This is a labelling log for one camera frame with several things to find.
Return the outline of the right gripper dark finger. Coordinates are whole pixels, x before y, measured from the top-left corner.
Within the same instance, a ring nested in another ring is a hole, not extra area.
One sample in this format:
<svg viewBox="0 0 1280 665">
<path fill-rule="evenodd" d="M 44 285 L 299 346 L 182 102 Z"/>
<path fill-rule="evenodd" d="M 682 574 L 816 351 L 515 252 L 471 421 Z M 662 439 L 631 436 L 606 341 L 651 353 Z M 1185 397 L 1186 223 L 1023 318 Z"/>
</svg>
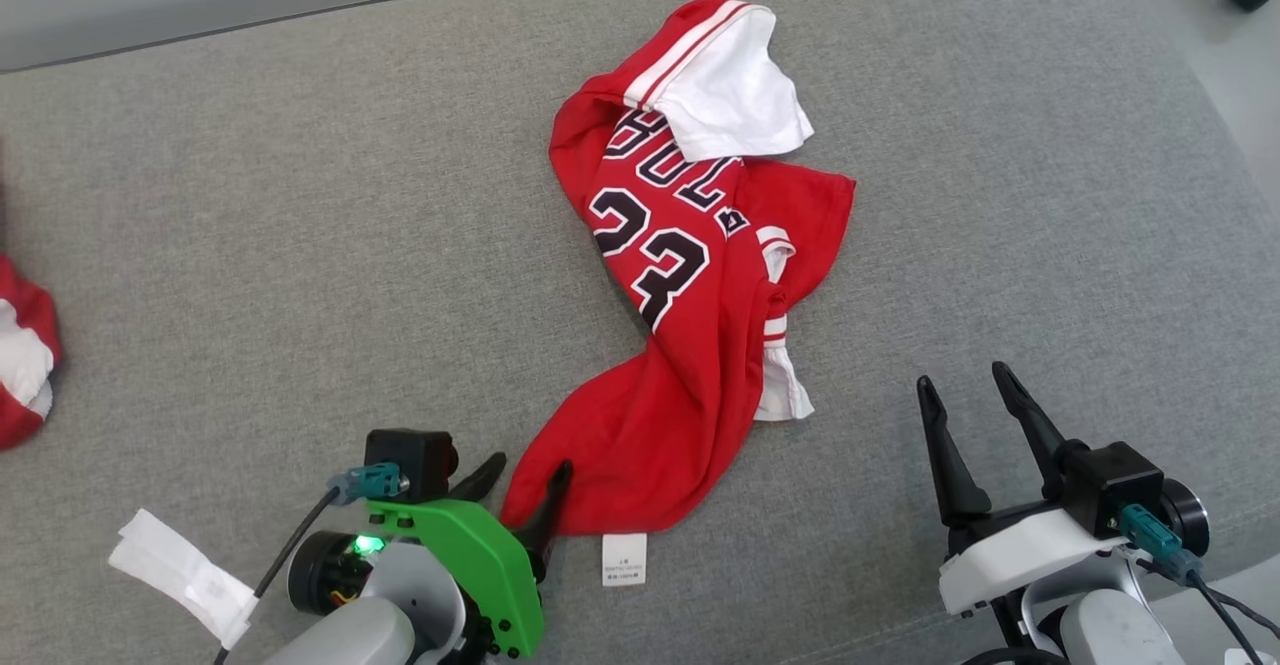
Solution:
<svg viewBox="0 0 1280 665">
<path fill-rule="evenodd" d="M 1006 411 L 1018 419 L 1034 457 L 1042 478 L 1042 497 L 1061 497 L 1064 483 L 1059 465 L 1059 450 L 1065 445 L 1065 437 L 1038 402 L 1030 396 L 1010 364 L 1006 364 L 1005 361 L 995 361 L 993 379 Z"/>
<path fill-rule="evenodd" d="M 954 437 L 948 416 L 932 379 L 916 379 L 916 396 L 925 446 L 934 482 L 940 520 L 945 527 L 964 527 L 989 514 L 989 496 L 974 482 Z"/>
</svg>

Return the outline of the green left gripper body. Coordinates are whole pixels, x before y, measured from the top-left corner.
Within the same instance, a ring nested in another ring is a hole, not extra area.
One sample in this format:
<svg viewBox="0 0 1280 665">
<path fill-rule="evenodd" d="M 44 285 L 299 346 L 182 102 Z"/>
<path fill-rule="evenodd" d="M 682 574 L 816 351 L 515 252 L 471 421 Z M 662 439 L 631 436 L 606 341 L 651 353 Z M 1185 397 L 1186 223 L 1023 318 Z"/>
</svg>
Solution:
<svg viewBox="0 0 1280 665">
<path fill-rule="evenodd" d="M 425 546 L 490 622 L 503 655 L 530 659 L 545 630 L 541 600 L 525 547 L 486 506 L 439 497 L 425 504 L 369 500 L 379 527 Z"/>
</svg>

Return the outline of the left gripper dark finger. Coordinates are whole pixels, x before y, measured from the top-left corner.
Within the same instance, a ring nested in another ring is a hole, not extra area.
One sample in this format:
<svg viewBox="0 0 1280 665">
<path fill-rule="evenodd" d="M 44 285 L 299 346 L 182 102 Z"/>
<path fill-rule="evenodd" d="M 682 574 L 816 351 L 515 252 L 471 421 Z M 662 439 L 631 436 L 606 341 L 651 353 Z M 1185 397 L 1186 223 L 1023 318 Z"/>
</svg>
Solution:
<svg viewBox="0 0 1280 665">
<path fill-rule="evenodd" d="M 547 569 L 557 537 L 561 514 L 573 477 L 571 460 L 562 460 L 553 471 L 544 489 L 541 501 L 524 526 L 515 532 L 527 555 L 535 581 L 545 581 Z"/>
<path fill-rule="evenodd" d="M 481 503 L 497 486 L 506 471 L 507 457 L 503 451 L 497 451 L 489 457 L 479 468 L 467 474 L 462 481 L 451 487 L 453 500 Z"/>
</svg>

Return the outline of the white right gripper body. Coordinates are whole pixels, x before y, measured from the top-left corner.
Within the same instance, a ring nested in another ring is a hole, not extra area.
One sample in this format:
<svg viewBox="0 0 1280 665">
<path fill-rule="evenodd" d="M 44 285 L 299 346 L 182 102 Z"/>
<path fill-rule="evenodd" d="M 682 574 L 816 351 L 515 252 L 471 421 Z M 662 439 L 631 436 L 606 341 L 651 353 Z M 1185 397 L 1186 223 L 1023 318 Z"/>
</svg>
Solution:
<svg viewBox="0 0 1280 665">
<path fill-rule="evenodd" d="M 1050 581 L 1047 598 L 1079 590 L 1129 591 L 1129 564 L 1124 558 L 1089 561 L 1112 554 L 1126 541 L 1121 536 L 1093 536 L 1062 509 L 1025 515 L 998 532 L 968 544 L 963 529 L 950 535 L 951 552 L 940 567 L 938 590 L 950 615 L 1016 590 Z"/>
</svg>

